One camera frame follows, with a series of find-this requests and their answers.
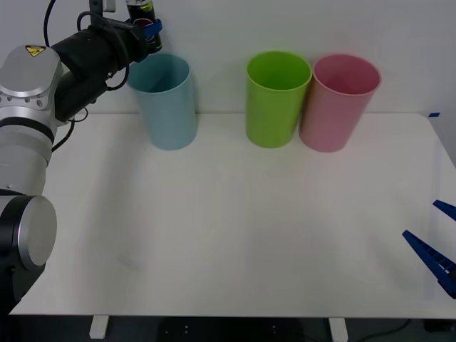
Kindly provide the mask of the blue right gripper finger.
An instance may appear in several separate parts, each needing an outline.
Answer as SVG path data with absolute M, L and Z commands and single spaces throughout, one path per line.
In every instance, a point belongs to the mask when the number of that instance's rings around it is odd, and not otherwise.
M 405 230 L 402 233 L 402 236 L 420 257 L 426 267 L 432 272 L 437 279 L 438 284 L 454 299 L 456 292 L 455 263 L 408 230 Z
M 432 204 L 434 207 L 438 208 L 441 212 L 445 213 L 448 217 L 453 220 L 456 220 L 456 207 L 448 204 L 446 202 L 442 202 L 440 200 L 435 200 Z

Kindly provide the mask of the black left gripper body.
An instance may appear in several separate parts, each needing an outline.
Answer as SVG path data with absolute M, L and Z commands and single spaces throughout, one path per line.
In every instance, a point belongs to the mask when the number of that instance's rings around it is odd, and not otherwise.
M 140 62 L 147 55 L 147 44 L 145 34 L 140 26 L 129 21 L 113 20 L 113 26 L 118 33 L 128 53 L 128 61 Z

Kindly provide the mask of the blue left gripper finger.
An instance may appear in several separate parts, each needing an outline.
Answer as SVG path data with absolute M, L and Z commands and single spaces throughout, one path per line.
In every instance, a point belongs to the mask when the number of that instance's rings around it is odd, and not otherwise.
M 153 23 L 144 25 L 143 31 L 145 32 L 146 36 L 154 36 L 161 32 L 162 30 L 162 22 L 159 19 L 156 19 Z

